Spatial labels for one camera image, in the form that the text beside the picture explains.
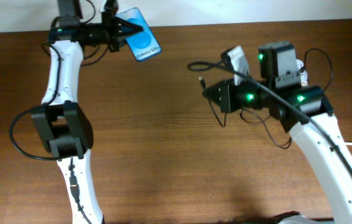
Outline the blue Samsung Galaxy smartphone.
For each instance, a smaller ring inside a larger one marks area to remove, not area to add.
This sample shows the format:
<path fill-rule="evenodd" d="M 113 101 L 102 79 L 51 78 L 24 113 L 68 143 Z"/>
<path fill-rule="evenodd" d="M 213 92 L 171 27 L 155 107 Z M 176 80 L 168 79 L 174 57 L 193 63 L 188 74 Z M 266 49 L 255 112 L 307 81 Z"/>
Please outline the blue Samsung Galaxy smartphone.
<path fill-rule="evenodd" d="M 143 31 L 134 34 L 126 39 L 126 42 L 138 62 L 147 60 L 161 53 L 162 48 L 159 45 L 151 28 L 144 19 L 141 11 L 135 7 L 124 12 L 120 12 L 116 17 L 142 27 Z"/>

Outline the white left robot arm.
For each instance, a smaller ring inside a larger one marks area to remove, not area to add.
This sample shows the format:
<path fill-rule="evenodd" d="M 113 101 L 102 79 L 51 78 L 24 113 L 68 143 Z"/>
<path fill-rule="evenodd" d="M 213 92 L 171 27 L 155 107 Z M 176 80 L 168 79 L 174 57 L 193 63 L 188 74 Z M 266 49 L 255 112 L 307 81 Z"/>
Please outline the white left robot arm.
<path fill-rule="evenodd" d="M 116 17 L 117 1 L 105 1 L 101 22 L 83 21 L 79 1 L 58 1 L 59 15 L 50 27 L 50 74 L 41 105 L 31 118 L 42 141 L 66 183 L 72 223 L 104 223 L 91 174 L 93 128 L 78 104 L 78 80 L 86 46 L 106 45 L 119 51 L 126 39 L 143 31 Z"/>

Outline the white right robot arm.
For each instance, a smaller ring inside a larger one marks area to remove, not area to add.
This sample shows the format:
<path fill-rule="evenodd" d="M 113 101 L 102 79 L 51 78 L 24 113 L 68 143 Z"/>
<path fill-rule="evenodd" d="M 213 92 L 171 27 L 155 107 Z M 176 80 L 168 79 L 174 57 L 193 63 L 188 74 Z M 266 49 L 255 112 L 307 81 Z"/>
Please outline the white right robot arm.
<path fill-rule="evenodd" d="M 260 81 L 249 75 L 240 46 L 223 52 L 215 67 L 234 77 L 206 87 L 203 96 L 223 113 L 267 108 L 307 158 L 335 223 L 352 223 L 352 155 L 325 91 L 304 82 L 305 66 L 298 63 L 295 47 L 288 41 L 260 46 L 258 59 Z"/>

